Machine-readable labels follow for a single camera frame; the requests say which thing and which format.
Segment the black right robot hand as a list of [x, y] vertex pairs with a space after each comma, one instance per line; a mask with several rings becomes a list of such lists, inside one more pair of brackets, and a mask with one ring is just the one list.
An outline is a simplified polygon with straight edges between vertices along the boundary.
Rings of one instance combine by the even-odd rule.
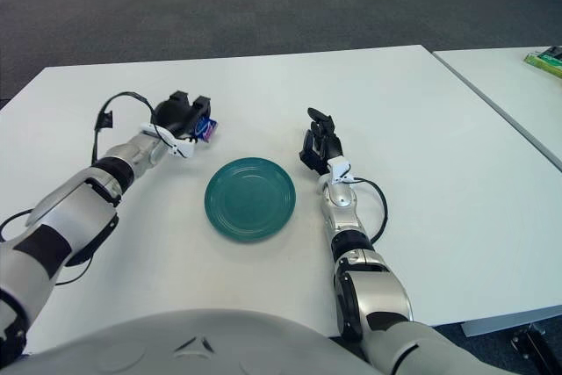
[[329, 172], [328, 161], [343, 155], [342, 144], [335, 134], [335, 123], [331, 116], [309, 107], [307, 114], [312, 122], [306, 131], [299, 159], [319, 175]]

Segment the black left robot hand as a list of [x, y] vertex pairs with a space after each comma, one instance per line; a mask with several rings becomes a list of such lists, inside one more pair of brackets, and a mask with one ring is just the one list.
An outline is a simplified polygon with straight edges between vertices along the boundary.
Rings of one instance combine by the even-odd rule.
[[211, 119], [211, 99], [199, 96], [192, 102], [188, 93], [177, 90], [156, 106], [151, 122], [177, 139], [208, 141], [216, 122]]

